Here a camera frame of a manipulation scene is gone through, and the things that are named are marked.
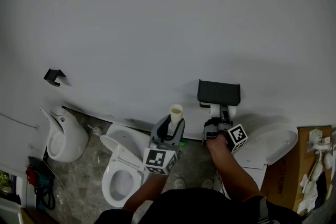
green object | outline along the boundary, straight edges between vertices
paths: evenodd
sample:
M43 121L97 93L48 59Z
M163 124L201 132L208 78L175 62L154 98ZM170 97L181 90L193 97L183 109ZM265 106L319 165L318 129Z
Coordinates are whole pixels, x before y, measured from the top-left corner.
M186 146L188 144L188 141L181 141L180 143L179 143L179 146L180 147L184 147L184 146Z

cardboard box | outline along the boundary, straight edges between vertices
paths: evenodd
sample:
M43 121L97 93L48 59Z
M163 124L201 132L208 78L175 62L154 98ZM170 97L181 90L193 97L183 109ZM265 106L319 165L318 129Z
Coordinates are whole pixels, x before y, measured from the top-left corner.
M294 148L283 158L267 167L261 192L267 199L279 206L298 210L299 203L303 200L300 182L304 174L309 176L316 161L314 152L307 153L309 132L319 129L323 132L322 138L330 137L331 126L324 127L300 127L298 128L299 139ZM323 170L326 173L327 189L331 181L331 169Z

forearm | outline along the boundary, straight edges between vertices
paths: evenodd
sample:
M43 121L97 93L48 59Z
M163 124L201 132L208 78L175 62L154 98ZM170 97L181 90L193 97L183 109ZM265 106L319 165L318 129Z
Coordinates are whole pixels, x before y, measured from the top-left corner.
M253 178L237 163L228 148L210 153L232 200L245 202L253 196L261 195Z
M168 176L152 174L150 178L128 199L123 209L135 212L144 201L156 200L166 184Z

toilet bowl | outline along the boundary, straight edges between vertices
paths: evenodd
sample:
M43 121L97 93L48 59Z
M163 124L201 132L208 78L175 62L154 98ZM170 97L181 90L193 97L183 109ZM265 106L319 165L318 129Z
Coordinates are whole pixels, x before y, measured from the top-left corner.
M150 137L113 123L100 140L112 151L101 184L104 198L114 207L123 207L149 176L142 161Z
M266 125L250 133L247 142L234 153L234 157L261 189L267 166L285 156L297 141L298 129L295 126L282 123Z
M50 114L40 107L50 124L47 152L50 158L59 162L73 162L84 152L89 135L75 116L57 106Z

floor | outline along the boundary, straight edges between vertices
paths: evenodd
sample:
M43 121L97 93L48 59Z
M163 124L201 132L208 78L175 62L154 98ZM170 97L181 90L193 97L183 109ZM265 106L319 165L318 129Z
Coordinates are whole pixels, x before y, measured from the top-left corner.
M84 118L89 125L100 127L104 133L111 125L109 122L76 111L69 111L79 122ZM83 155L77 161L60 163L49 159L48 164L62 180L77 204L93 221L96 221L103 211L113 208L105 201L101 190L102 176L112 153L100 142L97 136L92 134L91 129L86 127L86 130L89 133L89 142ZM181 158L173 167L163 191L172 189L174 180L179 177L185 179L187 187L198 187L205 179L214 178L214 169L207 148L201 146L199 141L188 141L187 145L182 148ZM92 223L56 179L54 195L56 208L47 212L60 224ZM303 223L327 224L331 215L335 212L336 191L333 191L330 199L321 208L314 210Z

